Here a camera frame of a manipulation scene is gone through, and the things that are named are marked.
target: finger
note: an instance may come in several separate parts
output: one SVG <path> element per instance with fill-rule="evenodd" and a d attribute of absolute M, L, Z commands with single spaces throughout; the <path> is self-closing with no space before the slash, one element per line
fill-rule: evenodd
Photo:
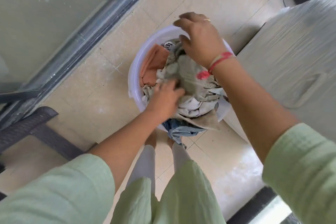
<path fill-rule="evenodd" d="M 170 79 L 170 80 L 167 82 L 166 89 L 167 89 L 167 90 L 175 90 L 175 86 L 176 86 L 177 82 L 178 82 L 177 79 Z"/>
<path fill-rule="evenodd" d="M 176 94 L 177 99 L 184 96 L 185 93 L 186 93 L 186 91 L 183 88 L 178 88 L 177 90 L 175 90 L 175 94 Z"/>
<path fill-rule="evenodd" d="M 204 14 L 196 14 L 194 12 L 181 14 L 179 17 L 180 18 L 188 19 L 188 20 L 190 20 L 192 22 L 202 22 L 204 20 L 208 20 L 209 19 Z"/>
<path fill-rule="evenodd" d="M 179 19 L 177 21 L 174 21 L 174 23 L 173 23 L 174 26 L 182 28 L 188 34 L 190 33 L 190 26 L 192 24 L 193 24 L 192 21 L 190 21 L 188 19 L 184 19 L 184 18 Z"/>
<path fill-rule="evenodd" d="M 160 91 L 160 86 L 161 86 L 161 83 L 156 84 L 154 87 L 154 92 Z"/>
<path fill-rule="evenodd" d="M 188 54 L 188 52 L 191 50 L 191 42 L 189 38 L 187 38 L 185 35 L 179 35 L 179 39 L 182 43 L 183 49 Z"/>

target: pant leg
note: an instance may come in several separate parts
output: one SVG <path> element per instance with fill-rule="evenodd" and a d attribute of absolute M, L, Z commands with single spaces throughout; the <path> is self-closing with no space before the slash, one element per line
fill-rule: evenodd
<path fill-rule="evenodd" d="M 187 150 L 182 146 L 177 143 L 173 144 L 172 147 L 173 151 L 173 158 L 174 158 L 174 171 L 176 172 L 183 166 L 185 162 L 188 160 L 191 160 Z"/>
<path fill-rule="evenodd" d="M 128 179 L 126 188 L 135 180 L 147 177 L 151 180 L 151 192 L 155 193 L 155 149 L 151 145 L 145 145 L 133 171 Z"/>

